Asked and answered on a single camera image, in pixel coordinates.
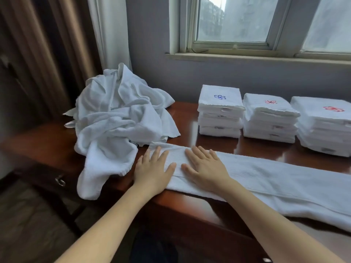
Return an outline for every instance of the glass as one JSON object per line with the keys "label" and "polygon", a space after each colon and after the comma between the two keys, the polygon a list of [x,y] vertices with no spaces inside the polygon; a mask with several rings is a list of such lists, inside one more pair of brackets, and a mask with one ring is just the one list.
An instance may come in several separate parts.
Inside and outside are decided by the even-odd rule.
{"label": "glass", "polygon": [[278,0],[200,0],[198,41],[266,42]]}
{"label": "glass", "polygon": [[351,52],[351,0],[320,1],[302,51]]}

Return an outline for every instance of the window frame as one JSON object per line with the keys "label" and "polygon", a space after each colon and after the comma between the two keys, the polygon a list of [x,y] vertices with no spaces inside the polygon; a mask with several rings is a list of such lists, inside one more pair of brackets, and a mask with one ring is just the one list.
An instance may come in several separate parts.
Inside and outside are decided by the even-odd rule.
{"label": "window frame", "polygon": [[180,0],[180,52],[351,60],[349,53],[302,52],[320,0],[278,0],[266,42],[197,41],[200,0]]}

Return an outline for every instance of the blue embroidered logo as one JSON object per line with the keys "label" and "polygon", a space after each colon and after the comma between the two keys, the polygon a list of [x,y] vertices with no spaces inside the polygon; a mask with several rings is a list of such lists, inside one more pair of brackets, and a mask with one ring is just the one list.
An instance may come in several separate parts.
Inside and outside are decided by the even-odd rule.
{"label": "blue embroidered logo", "polygon": [[226,100],[226,97],[222,95],[215,95],[214,97],[220,100]]}

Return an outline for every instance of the window sill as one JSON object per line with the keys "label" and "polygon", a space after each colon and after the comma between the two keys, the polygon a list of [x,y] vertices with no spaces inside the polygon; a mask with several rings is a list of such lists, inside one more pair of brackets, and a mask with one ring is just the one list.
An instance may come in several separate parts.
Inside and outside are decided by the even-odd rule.
{"label": "window sill", "polygon": [[256,61],[278,61],[278,62],[301,62],[301,63],[321,63],[351,65],[351,61],[324,60],[324,59],[303,59],[303,58],[280,58],[280,57],[261,57],[261,56],[242,56],[242,55],[223,55],[223,54],[196,54],[191,52],[179,52],[166,54],[166,57],[173,60],[195,61],[195,62],[234,62],[242,60]]}

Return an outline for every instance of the curtain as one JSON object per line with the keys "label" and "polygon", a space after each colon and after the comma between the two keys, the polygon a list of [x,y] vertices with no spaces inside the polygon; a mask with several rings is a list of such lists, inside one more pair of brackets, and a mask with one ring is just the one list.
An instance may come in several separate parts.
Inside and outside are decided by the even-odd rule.
{"label": "curtain", "polygon": [[42,119],[61,116],[102,72],[87,0],[0,0],[0,12],[0,47],[22,88]]}
{"label": "curtain", "polygon": [[88,0],[96,43],[103,69],[130,70],[126,0]]}

